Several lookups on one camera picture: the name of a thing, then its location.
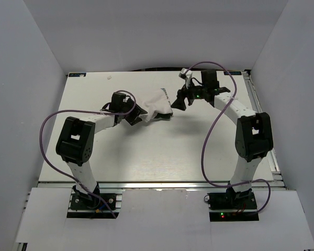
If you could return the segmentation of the white green-sleeved t-shirt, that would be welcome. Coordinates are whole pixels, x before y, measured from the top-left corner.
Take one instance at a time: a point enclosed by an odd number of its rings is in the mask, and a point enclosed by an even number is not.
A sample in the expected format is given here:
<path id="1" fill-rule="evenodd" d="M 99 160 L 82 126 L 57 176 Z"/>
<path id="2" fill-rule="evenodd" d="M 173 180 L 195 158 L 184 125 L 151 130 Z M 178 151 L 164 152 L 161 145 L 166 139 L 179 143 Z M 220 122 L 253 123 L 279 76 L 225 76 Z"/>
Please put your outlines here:
<path id="1" fill-rule="evenodd" d="M 144 122 L 153 119 L 170 119 L 173 115 L 171 102 L 165 88 L 160 88 L 140 102 L 140 107 L 147 113 L 141 116 Z"/>

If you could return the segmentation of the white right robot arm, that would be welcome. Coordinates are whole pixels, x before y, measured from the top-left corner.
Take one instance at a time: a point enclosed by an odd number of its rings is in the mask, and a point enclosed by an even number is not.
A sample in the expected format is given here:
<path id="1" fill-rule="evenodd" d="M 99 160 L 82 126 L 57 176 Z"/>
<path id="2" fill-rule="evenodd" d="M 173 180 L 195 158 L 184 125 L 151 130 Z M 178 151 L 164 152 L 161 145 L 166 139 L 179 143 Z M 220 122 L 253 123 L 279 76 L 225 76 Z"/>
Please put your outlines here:
<path id="1" fill-rule="evenodd" d="M 203 99 L 236 126 L 235 149 L 239 157 L 228 182 L 226 203 L 231 208 L 239 208 L 251 193 L 251 182 L 259 163 L 273 148 L 270 116 L 246 107 L 228 88 L 221 87 L 216 70 L 202 71 L 199 85 L 193 83 L 188 69 L 182 69 L 179 76 L 185 84 L 177 91 L 172 108 L 184 111 L 194 100 Z"/>

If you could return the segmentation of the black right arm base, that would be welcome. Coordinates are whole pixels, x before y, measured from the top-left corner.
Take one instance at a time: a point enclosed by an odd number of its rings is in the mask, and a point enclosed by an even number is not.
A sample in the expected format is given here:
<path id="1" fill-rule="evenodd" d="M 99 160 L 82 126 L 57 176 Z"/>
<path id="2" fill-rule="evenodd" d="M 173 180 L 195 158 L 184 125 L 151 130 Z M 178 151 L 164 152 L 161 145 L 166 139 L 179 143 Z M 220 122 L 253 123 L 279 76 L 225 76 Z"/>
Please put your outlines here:
<path id="1" fill-rule="evenodd" d="M 253 192 L 240 199 L 232 199 L 227 192 L 212 192 L 204 196 L 204 202 L 209 206 L 210 222 L 259 221 Z"/>

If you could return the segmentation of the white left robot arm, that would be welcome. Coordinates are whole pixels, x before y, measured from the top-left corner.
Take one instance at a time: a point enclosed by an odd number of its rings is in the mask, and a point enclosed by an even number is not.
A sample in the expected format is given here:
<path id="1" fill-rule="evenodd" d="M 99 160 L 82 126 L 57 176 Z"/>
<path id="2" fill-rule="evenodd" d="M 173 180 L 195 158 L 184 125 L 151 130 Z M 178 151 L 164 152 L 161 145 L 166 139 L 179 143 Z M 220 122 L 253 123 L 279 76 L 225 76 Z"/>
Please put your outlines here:
<path id="1" fill-rule="evenodd" d="M 69 166 L 76 181 L 73 189 L 88 208 L 96 208 L 100 203 L 99 186 L 89 163 L 94 135 L 122 120 L 135 125 L 142 121 L 139 116 L 147 113 L 146 108 L 136 104 L 128 95 L 115 92 L 111 102 L 105 104 L 99 113 L 84 119 L 66 118 L 55 151 Z"/>

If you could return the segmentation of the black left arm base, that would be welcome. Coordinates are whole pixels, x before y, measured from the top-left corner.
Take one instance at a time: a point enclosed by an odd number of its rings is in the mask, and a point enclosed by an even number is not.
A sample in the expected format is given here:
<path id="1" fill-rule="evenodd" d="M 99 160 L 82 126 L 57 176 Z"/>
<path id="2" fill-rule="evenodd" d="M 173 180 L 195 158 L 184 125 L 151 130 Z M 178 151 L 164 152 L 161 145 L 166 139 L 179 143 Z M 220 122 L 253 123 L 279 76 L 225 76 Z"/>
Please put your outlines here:
<path id="1" fill-rule="evenodd" d="M 80 193 L 76 186 L 73 186 L 68 211 L 68 219 L 115 219 L 120 211 L 122 193 L 107 192 L 100 193 L 100 199 Z"/>

